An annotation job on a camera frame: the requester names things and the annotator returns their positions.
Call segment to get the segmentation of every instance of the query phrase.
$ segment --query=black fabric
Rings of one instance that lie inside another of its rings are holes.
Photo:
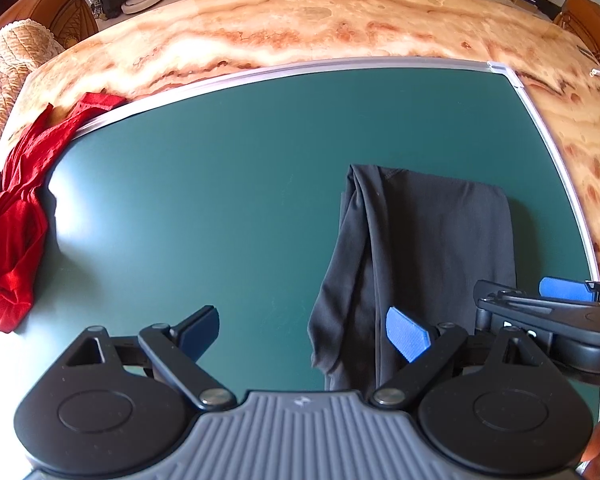
[[[309,320],[326,389],[368,396],[406,361],[386,338],[390,306],[474,332],[477,280],[515,286],[509,204],[501,189],[351,166],[340,230]]]

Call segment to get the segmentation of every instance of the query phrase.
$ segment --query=red fabric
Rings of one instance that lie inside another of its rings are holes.
[[[42,257],[48,223],[37,191],[45,173],[76,130],[124,102],[105,94],[85,94],[69,117],[46,128],[48,105],[24,131],[0,174],[0,331],[11,332],[33,304],[33,281]]]

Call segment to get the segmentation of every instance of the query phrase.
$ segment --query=blue tab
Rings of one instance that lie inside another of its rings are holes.
[[[410,363],[431,346],[429,333],[394,306],[386,313],[386,336]]]
[[[182,331],[178,342],[180,350],[193,362],[202,357],[220,332],[220,316],[216,309],[203,307],[196,314],[200,316]]]
[[[584,282],[551,278],[540,280],[538,286],[540,296],[545,298],[561,298],[562,300],[596,301],[596,293]]]

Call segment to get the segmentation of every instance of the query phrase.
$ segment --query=marble countertop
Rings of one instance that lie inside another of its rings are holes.
[[[0,167],[47,103],[59,122],[87,91],[138,100],[250,68],[339,57],[494,60],[515,70],[552,134],[600,268],[600,77],[589,76],[599,65],[579,47],[573,34],[490,0],[183,0],[33,73],[0,141]]]

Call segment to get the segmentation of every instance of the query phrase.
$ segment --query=ribbed gray plate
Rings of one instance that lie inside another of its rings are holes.
[[[411,419],[352,392],[252,392],[200,417],[169,457],[128,480],[468,480],[425,444]],[[547,477],[575,480],[572,471]],[[27,480],[50,480],[34,472]]]

